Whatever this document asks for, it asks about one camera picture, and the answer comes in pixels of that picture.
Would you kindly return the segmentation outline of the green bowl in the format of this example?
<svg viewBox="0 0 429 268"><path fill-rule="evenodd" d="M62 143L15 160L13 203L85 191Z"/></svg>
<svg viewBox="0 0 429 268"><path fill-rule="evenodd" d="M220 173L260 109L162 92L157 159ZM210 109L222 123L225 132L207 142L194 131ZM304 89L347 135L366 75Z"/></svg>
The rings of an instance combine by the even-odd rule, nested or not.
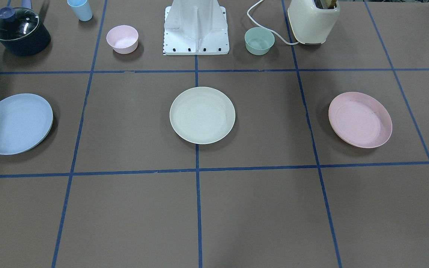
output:
<svg viewBox="0 0 429 268"><path fill-rule="evenodd" d="M261 27L250 28L244 35L245 48L253 55L264 55L275 43L274 34Z"/></svg>

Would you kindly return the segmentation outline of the cream plate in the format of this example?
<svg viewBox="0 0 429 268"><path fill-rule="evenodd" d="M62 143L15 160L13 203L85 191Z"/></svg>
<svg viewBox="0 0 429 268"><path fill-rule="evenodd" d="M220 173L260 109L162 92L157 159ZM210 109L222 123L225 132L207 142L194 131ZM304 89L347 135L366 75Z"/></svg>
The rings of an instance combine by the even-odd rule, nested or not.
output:
<svg viewBox="0 0 429 268"><path fill-rule="evenodd" d="M174 99L169 119L182 139L193 144L212 144L233 129L236 111L232 101L211 87L194 87Z"/></svg>

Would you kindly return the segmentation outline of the dark blue lidded pot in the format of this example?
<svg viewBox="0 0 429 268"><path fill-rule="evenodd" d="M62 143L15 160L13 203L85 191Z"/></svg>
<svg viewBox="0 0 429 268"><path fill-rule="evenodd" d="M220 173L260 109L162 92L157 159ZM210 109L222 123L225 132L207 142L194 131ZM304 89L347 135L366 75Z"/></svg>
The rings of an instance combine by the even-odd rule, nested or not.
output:
<svg viewBox="0 0 429 268"><path fill-rule="evenodd" d="M20 7L0 8L0 43L13 55L31 56L45 50L51 36L30 0Z"/></svg>

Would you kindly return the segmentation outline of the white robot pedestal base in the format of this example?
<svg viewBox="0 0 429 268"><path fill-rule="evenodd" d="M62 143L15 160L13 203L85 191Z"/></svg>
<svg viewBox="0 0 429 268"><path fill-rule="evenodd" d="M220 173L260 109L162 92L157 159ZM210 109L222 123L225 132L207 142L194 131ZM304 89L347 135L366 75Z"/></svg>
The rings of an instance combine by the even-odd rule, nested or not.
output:
<svg viewBox="0 0 429 268"><path fill-rule="evenodd" d="M229 53L226 9L217 0L174 0L164 15L164 55Z"/></svg>

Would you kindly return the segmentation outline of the blue plate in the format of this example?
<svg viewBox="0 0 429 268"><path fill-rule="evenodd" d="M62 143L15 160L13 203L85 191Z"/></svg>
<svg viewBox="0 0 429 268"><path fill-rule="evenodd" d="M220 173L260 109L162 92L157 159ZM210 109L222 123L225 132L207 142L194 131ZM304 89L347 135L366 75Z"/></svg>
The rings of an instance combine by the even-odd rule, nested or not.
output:
<svg viewBox="0 0 429 268"><path fill-rule="evenodd" d="M0 101L0 155L14 155L36 147L49 134L53 109L39 95L21 93Z"/></svg>

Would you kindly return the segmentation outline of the pink plate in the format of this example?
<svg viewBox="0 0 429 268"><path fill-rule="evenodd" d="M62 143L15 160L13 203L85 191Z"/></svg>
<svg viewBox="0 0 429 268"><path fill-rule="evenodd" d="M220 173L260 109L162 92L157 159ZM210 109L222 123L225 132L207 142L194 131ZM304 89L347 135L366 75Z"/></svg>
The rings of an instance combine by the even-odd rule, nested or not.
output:
<svg viewBox="0 0 429 268"><path fill-rule="evenodd" d="M387 109L375 98L359 92L341 93L330 102L328 119L333 131L346 143L377 148L392 135Z"/></svg>

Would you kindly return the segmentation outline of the cream toaster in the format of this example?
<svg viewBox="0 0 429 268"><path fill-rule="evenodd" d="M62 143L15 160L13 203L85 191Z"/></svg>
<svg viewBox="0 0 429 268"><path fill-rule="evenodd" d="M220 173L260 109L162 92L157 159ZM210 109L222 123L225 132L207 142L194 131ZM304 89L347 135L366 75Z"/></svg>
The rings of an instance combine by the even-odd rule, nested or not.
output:
<svg viewBox="0 0 429 268"><path fill-rule="evenodd" d="M288 20L294 38L303 45L321 45L340 15L337 0L292 0Z"/></svg>

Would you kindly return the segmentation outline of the light blue cup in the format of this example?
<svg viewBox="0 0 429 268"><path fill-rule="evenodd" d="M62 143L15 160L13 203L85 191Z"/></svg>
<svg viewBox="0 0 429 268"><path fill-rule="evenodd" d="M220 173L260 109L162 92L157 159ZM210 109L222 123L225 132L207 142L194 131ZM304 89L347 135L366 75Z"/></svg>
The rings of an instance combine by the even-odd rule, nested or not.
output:
<svg viewBox="0 0 429 268"><path fill-rule="evenodd" d="M67 0L67 4L80 21L86 22L92 19L93 13L88 0Z"/></svg>

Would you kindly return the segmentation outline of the pink bowl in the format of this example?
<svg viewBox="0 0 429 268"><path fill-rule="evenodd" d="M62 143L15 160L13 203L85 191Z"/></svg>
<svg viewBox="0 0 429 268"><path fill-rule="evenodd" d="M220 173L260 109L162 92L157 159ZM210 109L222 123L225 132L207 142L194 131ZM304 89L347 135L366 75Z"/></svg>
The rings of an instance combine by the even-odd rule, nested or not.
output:
<svg viewBox="0 0 429 268"><path fill-rule="evenodd" d="M112 28L106 35L106 41L119 54L129 54L138 48L139 33L129 25Z"/></svg>

